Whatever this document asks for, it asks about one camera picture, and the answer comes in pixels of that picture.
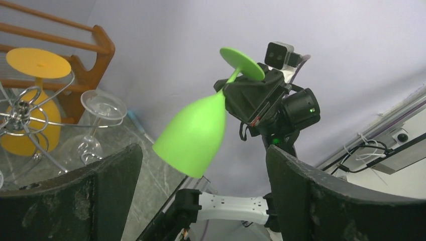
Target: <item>chrome wire rack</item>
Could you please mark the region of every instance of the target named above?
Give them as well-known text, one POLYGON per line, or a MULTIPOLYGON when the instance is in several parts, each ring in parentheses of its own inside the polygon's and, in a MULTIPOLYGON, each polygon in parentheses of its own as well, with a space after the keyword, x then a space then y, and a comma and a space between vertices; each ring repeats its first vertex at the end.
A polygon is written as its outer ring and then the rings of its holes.
MULTIPOLYGON (((59 168, 64 173, 67 173, 69 171, 64 166, 62 166, 55 158, 53 158, 47 151, 48 147, 49 147, 49 142, 48 142, 47 137, 42 133, 42 131, 48 125, 63 126, 63 127, 64 126, 71 126, 71 127, 77 127, 77 128, 109 128, 109 127, 119 126, 119 125, 121 125, 121 123, 123 123, 123 119, 121 119, 116 124, 103 125, 103 126, 64 124, 64 123, 56 123, 56 122, 49 121, 47 114, 43 110, 43 105, 45 103, 47 103, 48 101, 52 100, 54 97, 56 97, 61 92, 65 91, 66 88, 68 88, 70 85, 73 84, 73 81, 75 80, 75 75, 74 75, 73 72, 71 72, 71 75, 72 75, 71 80, 63 88, 61 88, 60 90, 58 90, 53 95, 51 95, 49 98, 43 100, 39 104, 35 104, 34 102, 37 100, 37 98, 41 94, 41 88, 40 87, 31 86, 29 88, 24 89, 24 91, 22 91, 15 98, 9 98, 6 90, 0 84, 0 91, 2 92, 2 94, 5 97, 5 99, 0 99, 0 102, 8 102, 8 104, 10 106, 10 111, 8 111, 6 113, 0 112, 0 115, 4 117, 4 122, 2 124, 0 124, 0 137, 2 137, 4 135, 11 135, 11 136, 17 136, 17 137, 26 136, 31 140, 31 142, 36 147, 34 153, 30 157, 30 159, 28 161, 24 162, 24 164, 16 167, 15 170, 22 168, 24 165, 26 165, 31 160, 35 161, 34 166, 36 166, 38 163, 40 163, 40 160, 43 157, 46 157, 50 162, 52 162, 57 168, 59 168), (34 90, 35 90, 36 93, 31 100, 29 100, 29 101, 22 100, 23 96, 25 94, 29 93, 30 91, 34 91, 34 90), (44 115, 44 119, 34 118, 34 117, 31 116, 31 112, 36 110, 36 109, 39 110, 44 115), (34 129, 34 128, 29 126, 30 122, 41 122, 41 123, 44 123, 44 125, 43 125, 42 128, 37 130, 37 129, 34 129), (39 137, 36 134, 40 134, 40 136, 43 137, 43 139, 45 140, 45 143, 46 143, 46 148, 43 148, 40 145, 39 137)), ((30 171, 32 168, 34 168, 34 166, 30 167, 27 170, 27 172, 30 171)))

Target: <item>white bracket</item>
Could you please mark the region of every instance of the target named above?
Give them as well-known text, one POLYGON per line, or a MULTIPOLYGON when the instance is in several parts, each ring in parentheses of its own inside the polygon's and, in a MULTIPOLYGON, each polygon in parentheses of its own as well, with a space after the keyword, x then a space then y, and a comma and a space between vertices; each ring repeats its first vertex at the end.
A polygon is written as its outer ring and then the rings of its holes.
POLYGON ((263 197, 228 197, 201 193, 197 220, 226 219, 266 224, 268 203, 263 197))

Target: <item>camera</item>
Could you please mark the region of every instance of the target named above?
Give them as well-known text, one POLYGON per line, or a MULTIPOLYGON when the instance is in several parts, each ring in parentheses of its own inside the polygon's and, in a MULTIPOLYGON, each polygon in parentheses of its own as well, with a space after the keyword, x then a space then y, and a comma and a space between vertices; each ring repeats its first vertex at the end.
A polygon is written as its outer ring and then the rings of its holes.
POLYGON ((294 47, 281 42, 270 42, 266 50, 264 63, 274 69, 296 68, 303 61, 303 56, 294 52, 294 47))

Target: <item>marble floor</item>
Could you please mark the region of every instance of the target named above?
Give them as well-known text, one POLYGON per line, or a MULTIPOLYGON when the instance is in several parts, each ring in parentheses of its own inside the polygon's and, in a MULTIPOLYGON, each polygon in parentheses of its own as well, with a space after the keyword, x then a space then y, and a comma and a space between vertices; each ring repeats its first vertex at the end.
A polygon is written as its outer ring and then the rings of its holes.
MULTIPOLYGON (((94 118, 85 113, 81 124, 88 124, 94 118)), ((75 127, 63 127, 59 146, 68 138, 84 133, 87 129, 75 127)), ((143 163, 139 175, 138 184, 133 197, 132 206, 129 211, 126 227, 122 240, 136 240, 149 221, 154 217, 167 198, 183 180, 184 175, 168 166, 152 150, 151 141, 138 131, 129 118, 125 118, 118 127, 98 129, 95 136, 100 141, 104 150, 104 156, 108 156, 121 148, 138 143, 143 151, 143 163)), ((51 155, 58 157, 56 148, 51 155)), ((4 173, 6 180, 14 181, 17 186, 28 185, 37 181, 53 178, 58 169, 45 158, 38 164, 28 161, 28 158, 13 156, 7 151, 0 150, 0 170, 4 173), (25 164, 20 172, 11 173, 11 170, 25 164), (24 170, 32 168, 25 175, 19 176, 24 170)))

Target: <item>wooden shelf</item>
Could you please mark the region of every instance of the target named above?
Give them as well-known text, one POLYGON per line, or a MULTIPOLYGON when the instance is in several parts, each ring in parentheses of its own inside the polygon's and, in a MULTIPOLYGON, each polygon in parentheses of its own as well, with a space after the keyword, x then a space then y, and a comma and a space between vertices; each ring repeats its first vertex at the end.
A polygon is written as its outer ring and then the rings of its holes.
MULTIPOLYGON (((114 56, 116 49, 109 36, 106 34, 104 29, 98 25, 93 27, 82 25, 7 1, 0 0, 0 8, 4 11, 18 11, 17 13, 14 12, 14 16, 18 17, 19 15, 33 16, 34 18, 32 18, 33 20, 29 26, 37 24, 38 20, 40 21, 39 24, 46 24, 46 21, 49 21, 56 24, 57 28, 55 29, 58 30, 55 34, 52 34, 51 32, 44 33, 26 28, 26 26, 16 26, 15 22, 10 21, 0 23, 0 32, 13 34, 17 38, 34 39, 36 40, 35 42, 40 40, 45 41, 47 43, 52 43, 53 46, 63 45, 77 49, 84 49, 96 54, 96 61, 92 69, 89 70, 84 67, 78 56, 61 55, 71 64, 72 71, 75 74, 75 81, 73 85, 66 89, 68 93, 61 93, 57 96, 60 105, 67 115, 67 118, 64 118, 62 122, 73 124, 78 123, 84 113, 84 107, 80 102, 81 94, 85 91, 97 88, 103 74, 114 56), (81 39, 68 38, 68 35, 61 35, 61 31, 64 30, 83 31, 83 33, 89 34, 88 36, 92 37, 93 41, 84 42, 81 39)), ((0 43, 0 82, 5 88, 28 88, 34 85, 34 81, 31 76, 23 75, 11 69, 5 60, 6 53, 17 47, 26 46, 9 46, 0 43)), ((57 91, 63 88, 69 80, 69 76, 67 76, 56 83, 44 81, 43 89, 57 91)))

